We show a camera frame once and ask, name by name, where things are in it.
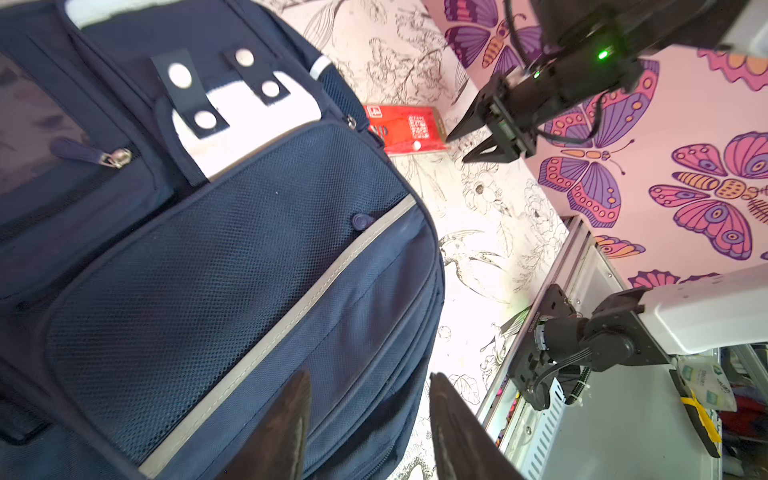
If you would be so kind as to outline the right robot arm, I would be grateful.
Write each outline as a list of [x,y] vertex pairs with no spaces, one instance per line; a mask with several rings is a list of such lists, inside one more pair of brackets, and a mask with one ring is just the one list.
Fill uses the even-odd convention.
[[670,354],[767,337],[767,5],[446,1],[484,84],[452,131],[584,220]]

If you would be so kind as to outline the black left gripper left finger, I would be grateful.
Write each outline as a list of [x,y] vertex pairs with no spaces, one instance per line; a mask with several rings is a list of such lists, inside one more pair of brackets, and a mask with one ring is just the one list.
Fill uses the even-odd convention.
[[294,374],[219,479],[301,479],[311,411],[307,372]]

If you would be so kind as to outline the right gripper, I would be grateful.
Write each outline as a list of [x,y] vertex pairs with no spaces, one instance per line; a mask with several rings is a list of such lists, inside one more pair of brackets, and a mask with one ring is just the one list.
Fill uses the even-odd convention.
[[[464,164],[509,164],[537,152],[537,138],[563,144],[583,144],[599,133],[610,94],[630,93],[642,74],[640,59],[605,39],[588,41],[576,51],[536,70],[516,86],[496,74],[480,90],[469,109],[446,136],[456,141],[483,127],[491,136],[462,159]],[[594,117],[587,133],[569,135],[554,122],[582,103],[593,100]]]

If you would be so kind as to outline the navy blue backpack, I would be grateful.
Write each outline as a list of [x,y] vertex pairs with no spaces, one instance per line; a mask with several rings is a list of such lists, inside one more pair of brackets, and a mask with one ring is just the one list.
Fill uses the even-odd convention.
[[444,302],[424,203],[253,1],[1,11],[1,475],[213,479],[310,375],[301,479],[385,479]]

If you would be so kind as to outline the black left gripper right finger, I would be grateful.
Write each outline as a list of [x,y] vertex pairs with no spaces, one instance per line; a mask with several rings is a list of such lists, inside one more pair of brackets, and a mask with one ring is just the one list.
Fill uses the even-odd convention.
[[439,479],[524,479],[443,373],[430,375],[429,407]]

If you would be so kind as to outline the red notebook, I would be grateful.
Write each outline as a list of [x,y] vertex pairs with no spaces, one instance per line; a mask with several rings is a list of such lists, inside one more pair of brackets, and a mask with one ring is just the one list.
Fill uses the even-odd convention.
[[364,106],[369,130],[384,143],[389,156],[443,152],[448,149],[438,111],[428,106]]

